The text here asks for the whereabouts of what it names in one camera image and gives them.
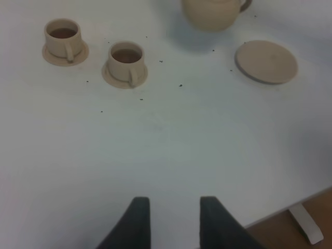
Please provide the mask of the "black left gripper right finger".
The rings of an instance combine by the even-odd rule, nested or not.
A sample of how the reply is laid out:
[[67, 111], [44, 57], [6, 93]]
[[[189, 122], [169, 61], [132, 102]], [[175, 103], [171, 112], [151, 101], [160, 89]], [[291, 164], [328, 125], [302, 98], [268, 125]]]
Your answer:
[[263, 248], [216, 197], [200, 198], [201, 248]]

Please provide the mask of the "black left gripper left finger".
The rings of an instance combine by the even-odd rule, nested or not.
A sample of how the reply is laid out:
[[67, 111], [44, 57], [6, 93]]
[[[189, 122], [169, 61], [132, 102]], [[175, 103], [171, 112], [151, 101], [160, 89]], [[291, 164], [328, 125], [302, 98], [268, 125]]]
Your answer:
[[97, 248], [151, 248], [149, 198], [133, 198], [116, 226]]

